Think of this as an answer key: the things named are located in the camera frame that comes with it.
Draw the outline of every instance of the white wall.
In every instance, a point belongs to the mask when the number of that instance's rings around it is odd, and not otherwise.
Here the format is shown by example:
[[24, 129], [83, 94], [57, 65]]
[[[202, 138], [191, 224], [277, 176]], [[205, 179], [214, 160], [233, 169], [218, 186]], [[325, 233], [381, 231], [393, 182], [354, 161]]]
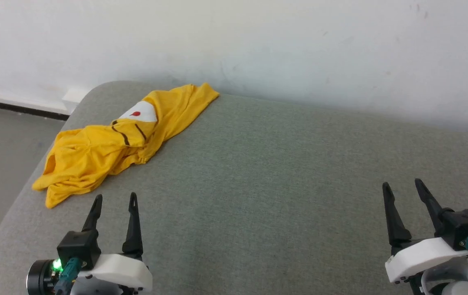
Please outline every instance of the white wall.
[[0, 0], [0, 96], [112, 80], [468, 126], [468, 1]]

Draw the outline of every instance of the baseboard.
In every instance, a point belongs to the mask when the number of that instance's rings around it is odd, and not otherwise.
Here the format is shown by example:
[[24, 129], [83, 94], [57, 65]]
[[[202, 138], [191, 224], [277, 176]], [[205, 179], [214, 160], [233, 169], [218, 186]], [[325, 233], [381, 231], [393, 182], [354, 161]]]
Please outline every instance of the baseboard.
[[65, 107], [65, 105], [58, 102], [45, 102], [45, 101], [34, 101], [25, 97], [17, 97], [10, 93], [0, 92], [0, 103], [7, 104], [10, 106], [22, 107], [27, 109], [35, 109], [45, 112], [69, 115], [71, 112]]
[[66, 121], [70, 117], [69, 115], [65, 115], [65, 114], [47, 112], [47, 111], [36, 110], [32, 108], [25, 108], [25, 107], [15, 106], [13, 104], [6, 104], [6, 103], [0, 103], [0, 109], [9, 110], [9, 111], [18, 112], [18, 113], [31, 114], [34, 116], [43, 116], [46, 118], [57, 119], [57, 120], [62, 120], [62, 121]]

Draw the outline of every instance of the black cylindrical motor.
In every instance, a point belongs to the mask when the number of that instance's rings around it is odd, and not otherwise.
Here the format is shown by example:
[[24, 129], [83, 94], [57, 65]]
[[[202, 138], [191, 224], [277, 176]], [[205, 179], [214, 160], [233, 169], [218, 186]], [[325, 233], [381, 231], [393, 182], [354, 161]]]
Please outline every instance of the black cylindrical motor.
[[53, 295], [59, 274], [54, 271], [54, 260], [37, 260], [26, 276], [28, 295]]

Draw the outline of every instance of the yellow t-shirt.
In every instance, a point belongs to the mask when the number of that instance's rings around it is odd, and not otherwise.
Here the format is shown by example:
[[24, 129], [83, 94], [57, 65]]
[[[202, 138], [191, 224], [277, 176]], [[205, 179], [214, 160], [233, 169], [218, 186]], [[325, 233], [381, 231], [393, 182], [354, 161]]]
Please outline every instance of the yellow t-shirt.
[[218, 96], [206, 83], [152, 91], [110, 126], [62, 131], [32, 189], [48, 188], [49, 209], [71, 195], [91, 192], [107, 175], [148, 162], [163, 142], [183, 131]]

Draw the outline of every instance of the gray cushion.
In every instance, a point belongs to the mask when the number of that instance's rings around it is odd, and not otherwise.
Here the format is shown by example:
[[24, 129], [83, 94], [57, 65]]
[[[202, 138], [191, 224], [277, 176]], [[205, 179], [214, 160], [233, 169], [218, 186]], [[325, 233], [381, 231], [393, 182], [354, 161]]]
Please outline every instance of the gray cushion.
[[[64, 129], [109, 124], [155, 87], [92, 90]], [[150, 162], [45, 208], [30, 185], [0, 226], [0, 294], [24, 294], [36, 259], [79, 230], [102, 193], [99, 246], [119, 252], [139, 198], [155, 294], [410, 294], [389, 284], [382, 198], [389, 181], [414, 237], [432, 237], [414, 178], [444, 206], [468, 207], [468, 133], [221, 95]]]

